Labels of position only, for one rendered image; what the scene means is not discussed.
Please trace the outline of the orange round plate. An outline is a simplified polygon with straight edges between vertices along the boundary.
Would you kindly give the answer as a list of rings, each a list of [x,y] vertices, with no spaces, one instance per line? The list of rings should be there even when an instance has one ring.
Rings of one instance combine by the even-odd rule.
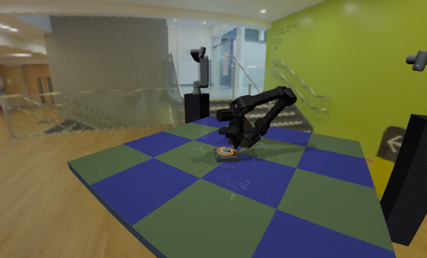
[[[230,152],[224,152],[223,151],[224,148],[229,148]],[[237,154],[237,151],[233,148],[230,148],[230,147],[219,147],[216,151],[218,154],[223,155],[223,156],[234,156]]]

